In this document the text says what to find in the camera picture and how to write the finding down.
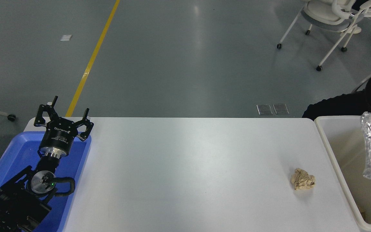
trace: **crumpled paper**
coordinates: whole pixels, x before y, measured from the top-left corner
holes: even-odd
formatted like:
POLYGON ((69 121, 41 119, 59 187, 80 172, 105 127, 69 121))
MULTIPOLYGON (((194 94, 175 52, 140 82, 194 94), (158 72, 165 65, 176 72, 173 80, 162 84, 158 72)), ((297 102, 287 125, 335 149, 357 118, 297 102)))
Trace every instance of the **crumpled paper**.
POLYGON ((310 189, 316 184, 314 175, 309 175, 309 173, 303 169, 296 169, 290 181, 294 185, 294 190, 310 189))

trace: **yellow floor line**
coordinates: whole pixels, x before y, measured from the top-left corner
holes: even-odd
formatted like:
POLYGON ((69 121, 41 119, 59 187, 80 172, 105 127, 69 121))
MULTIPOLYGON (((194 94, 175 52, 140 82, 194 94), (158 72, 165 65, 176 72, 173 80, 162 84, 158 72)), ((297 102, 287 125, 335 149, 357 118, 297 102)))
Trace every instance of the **yellow floor line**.
POLYGON ((97 45, 95 46, 94 51, 92 52, 90 61, 88 62, 87 67, 85 68, 84 75, 82 75, 81 81, 77 87, 77 91, 75 91, 74 97, 72 98, 71 104, 68 107, 67 113, 65 114, 66 117, 71 117, 72 113, 74 112, 75 106, 77 105, 77 101, 80 98, 82 89, 84 88, 85 81, 87 81, 88 75, 90 74, 92 65, 94 64, 95 58, 97 57, 98 51, 100 50, 101 44, 104 41, 104 37, 107 34, 109 25, 111 24, 112 18, 114 17, 115 11, 117 10, 118 4, 120 0, 116 0, 114 7, 112 8, 111 13, 109 14, 109 19, 107 20, 107 23, 103 29, 103 32, 100 35, 100 38, 97 42, 97 45))

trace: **metal floor plate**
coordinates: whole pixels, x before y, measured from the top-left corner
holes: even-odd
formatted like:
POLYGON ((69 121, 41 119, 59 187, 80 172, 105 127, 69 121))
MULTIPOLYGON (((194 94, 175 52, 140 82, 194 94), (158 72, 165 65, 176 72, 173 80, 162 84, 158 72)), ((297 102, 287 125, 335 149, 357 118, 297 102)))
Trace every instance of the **metal floor plate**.
POLYGON ((276 114, 290 114, 286 104, 273 104, 276 114))
POLYGON ((259 112, 259 115, 273 115, 269 104, 257 105, 257 111, 259 112))

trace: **black clothing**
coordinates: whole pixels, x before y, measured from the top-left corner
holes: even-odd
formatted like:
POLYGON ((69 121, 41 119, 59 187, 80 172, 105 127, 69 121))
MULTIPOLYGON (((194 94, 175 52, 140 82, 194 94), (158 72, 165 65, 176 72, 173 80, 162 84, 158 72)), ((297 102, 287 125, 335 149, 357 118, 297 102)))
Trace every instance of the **black clothing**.
POLYGON ((371 113, 371 78, 364 90, 309 105, 302 117, 315 120, 318 116, 362 115, 366 111, 371 113))

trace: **gray floor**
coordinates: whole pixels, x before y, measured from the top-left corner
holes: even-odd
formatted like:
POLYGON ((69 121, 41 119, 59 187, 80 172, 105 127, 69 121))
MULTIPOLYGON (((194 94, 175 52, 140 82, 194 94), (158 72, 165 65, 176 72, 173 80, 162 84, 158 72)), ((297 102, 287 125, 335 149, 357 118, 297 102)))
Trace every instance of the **gray floor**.
MULTIPOLYGON (((41 103, 64 116, 114 0, 0 1, 0 156, 41 103), (71 41, 61 42, 64 34, 71 41)), ((121 0, 73 116, 260 117, 256 104, 308 104, 350 92, 371 72, 371 19, 342 53, 300 18, 301 1, 121 0)))

